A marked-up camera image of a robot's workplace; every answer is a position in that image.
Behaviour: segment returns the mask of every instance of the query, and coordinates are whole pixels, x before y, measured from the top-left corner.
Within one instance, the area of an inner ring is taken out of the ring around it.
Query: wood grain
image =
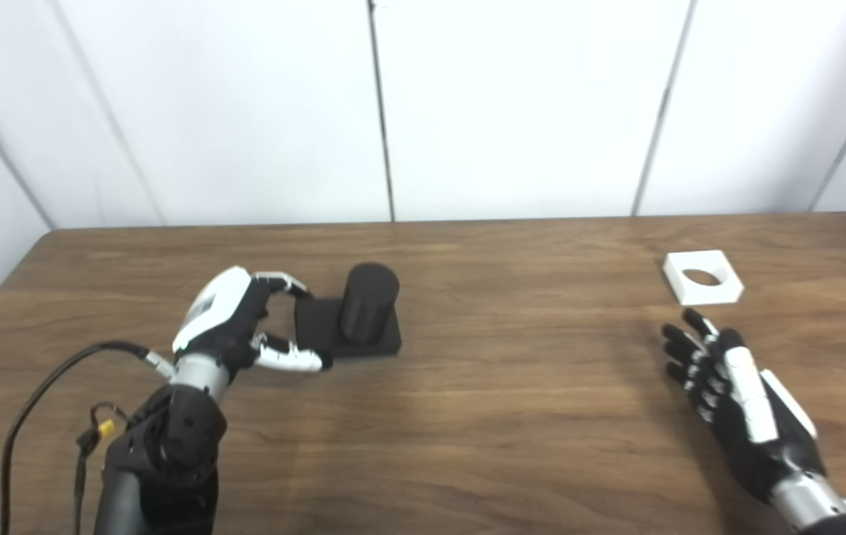
[[[0,451],[57,363],[109,338],[168,353],[222,268],[335,295],[375,260],[402,283],[402,353],[240,375],[216,532],[780,535],[662,372],[658,328],[680,308],[660,263],[706,248],[746,293],[701,311],[741,329],[806,407],[846,494],[846,214],[56,231],[0,290]],[[268,331],[290,334],[290,302],[271,302]],[[68,531],[85,408],[131,410],[157,386],[107,355],[50,390],[16,448],[15,533]]]

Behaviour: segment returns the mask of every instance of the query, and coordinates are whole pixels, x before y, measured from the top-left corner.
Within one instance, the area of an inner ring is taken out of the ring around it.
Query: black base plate
[[[325,352],[332,358],[396,356],[403,340],[396,310],[390,313],[380,339],[354,343],[340,332],[338,320],[343,299],[298,299],[294,305],[294,337],[301,349]]]

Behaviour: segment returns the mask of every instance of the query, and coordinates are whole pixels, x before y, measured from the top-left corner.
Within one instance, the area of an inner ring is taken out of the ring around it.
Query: white square block
[[[720,281],[719,285],[702,285],[691,281],[685,270],[705,271]],[[664,261],[668,283],[681,305],[719,305],[736,302],[743,294],[743,283],[722,250],[695,250],[668,253]]]

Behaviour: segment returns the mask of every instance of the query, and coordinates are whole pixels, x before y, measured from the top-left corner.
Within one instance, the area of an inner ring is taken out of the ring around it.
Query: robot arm
[[[816,427],[803,407],[772,372],[757,370],[738,332],[718,331],[690,308],[684,320],[702,341],[664,325],[668,375],[711,426],[737,482],[797,533],[846,535],[846,498],[825,478]]]
[[[107,450],[96,535],[211,533],[218,444],[227,429],[219,403],[237,372],[254,365],[318,372],[332,364],[293,342],[254,335],[274,292],[311,297],[286,273],[223,271],[185,315],[172,343],[175,365],[147,358],[169,382],[135,411]]]

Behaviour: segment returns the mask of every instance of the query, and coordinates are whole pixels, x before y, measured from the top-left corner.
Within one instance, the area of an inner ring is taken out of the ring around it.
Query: cable
[[[86,458],[80,450],[76,459],[76,478],[73,480],[73,535],[80,535],[83,520],[83,494],[86,491]]]
[[[116,429],[116,424],[112,420],[106,420],[100,424],[100,419],[96,417],[96,411],[99,409],[110,409],[116,414],[117,418],[128,423],[129,417],[123,412],[116,403],[99,402],[89,407],[89,424],[90,427],[80,434],[76,439],[76,445],[80,447],[79,456],[76,460],[76,477],[73,480],[73,533],[80,535],[80,524],[83,520],[83,495],[86,492],[86,461],[93,451],[99,446],[103,438],[109,436]]]
[[[123,412],[120,407],[116,406],[116,403],[99,402],[89,407],[89,423],[92,424],[93,427],[100,426],[100,421],[96,418],[96,411],[99,409],[109,409],[113,411],[113,414],[116,415],[117,418],[122,420],[124,423],[129,422],[129,416],[125,412]]]
[[[26,400],[26,403],[23,404],[22,409],[20,409],[19,413],[16,414],[13,424],[10,426],[10,430],[7,433],[6,440],[4,440],[4,453],[1,454],[1,535],[8,535],[10,533],[10,467],[13,460],[13,447],[16,441],[16,434],[19,433],[19,429],[23,426],[23,422],[25,422],[26,417],[29,416],[30,411],[33,410],[33,407],[36,406],[39,399],[46,393],[46,390],[49,390],[49,387],[53,385],[53,382],[56,382],[56,379],[59,379],[60,375],[66,373],[67,370],[73,368],[73,366],[80,361],[83,361],[83,359],[86,359],[86,357],[107,349],[132,353],[140,360],[145,360],[145,357],[149,354],[148,348],[142,348],[142,346],[137,346],[135,343],[118,340],[95,343],[94,345],[89,346],[89,348],[83,349],[79,353],[66,359],[62,365],[57,366],[57,368],[50,373],[49,377],[39,384],[36,391],[30,395],[29,399]]]

